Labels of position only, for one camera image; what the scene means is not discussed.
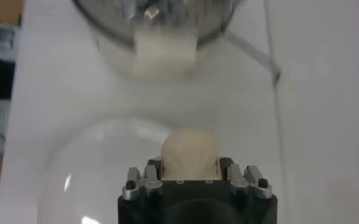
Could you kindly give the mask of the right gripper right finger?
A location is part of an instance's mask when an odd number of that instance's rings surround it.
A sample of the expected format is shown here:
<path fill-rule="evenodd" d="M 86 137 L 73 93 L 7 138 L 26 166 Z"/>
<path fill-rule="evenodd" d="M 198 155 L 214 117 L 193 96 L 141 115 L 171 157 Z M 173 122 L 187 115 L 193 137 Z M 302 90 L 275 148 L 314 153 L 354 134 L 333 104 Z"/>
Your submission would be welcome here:
<path fill-rule="evenodd" d="M 241 170 L 232 158 L 220 157 L 219 168 L 221 178 L 229 183 L 233 193 L 242 191 L 248 194 L 252 191 L 256 198 L 264 200 L 272 198 L 272 186 L 257 166 L 248 165 Z"/>

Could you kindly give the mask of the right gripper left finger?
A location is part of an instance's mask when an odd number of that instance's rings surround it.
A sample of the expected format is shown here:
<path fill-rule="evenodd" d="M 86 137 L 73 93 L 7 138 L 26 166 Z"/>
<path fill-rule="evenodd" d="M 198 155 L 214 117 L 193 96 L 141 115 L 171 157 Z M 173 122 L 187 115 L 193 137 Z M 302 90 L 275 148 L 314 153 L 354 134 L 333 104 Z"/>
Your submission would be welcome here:
<path fill-rule="evenodd" d="M 136 200 L 144 192 L 148 197 L 159 194 L 162 190 L 162 159 L 155 157 L 147 161 L 144 172 L 137 167 L 130 167 L 127 171 L 127 180 L 122 188 L 123 200 Z"/>

